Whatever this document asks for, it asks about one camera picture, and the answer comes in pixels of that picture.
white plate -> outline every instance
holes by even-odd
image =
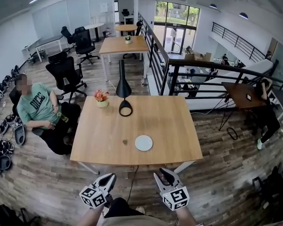
[[[153,141],[149,136],[142,135],[136,138],[135,146],[140,151],[148,151],[153,146]]]

white flower pot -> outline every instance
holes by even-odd
[[[109,101],[108,100],[104,100],[104,101],[96,101],[96,105],[98,106],[98,108],[104,108],[106,106],[109,105]]]

black and white marker cube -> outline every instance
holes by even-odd
[[[106,202],[104,193],[99,188],[92,187],[92,185],[85,186],[80,192],[80,197],[83,203],[92,208],[97,208]]]
[[[171,192],[162,195],[163,202],[172,211],[185,207],[189,204],[189,194],[187,188],[181,187]]]

dark brown table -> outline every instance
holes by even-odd
[[[236,104],[234,108],[237,107],[239,109],[247,109],[247,108],[259,107],[259,106],[266,106],[266,103],[257,96],[255,87],[253,87],[252,85],[236,84],[236,83],[229,83],[229,82],[222,82],[221,84],[226,89],[229,98],[231,98]],[[247,99],[246,95],[251,96],[251,101]],[[234,109],[231,111],[230,115],[227,117],[227,119],[223,123],[223,120],[225,118],[225,113],[224,113],[219,130],[221,130],[221,128],[225,125],[225,123],[231,117],[233,112],[234,112]]]

black cone-shaped lamp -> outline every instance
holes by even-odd
[[[118,82],[118,85],[117,85],[117,96],[118,97],[121,97],[121,98],[124,98],[124,100],[122,101],[122,103],[119,105],[119,109],[118,109],[118,112],[121,116],[129,116],[132,114],[133,112],[133,109],[132,109],[132,106],[130,105],[130,103],[128,101],[126,101],[126,98],[131,95],[131,88],[128,84],[128,82],[126,81],[126,78],[125,78],[125,65],[124,65],[124,60],[119,60],[118,61],[119,63],[119,82]],[[129,108],[131,111],[129,114],[127,115],[124,115],[121,113],[121,110],[123,108]]]

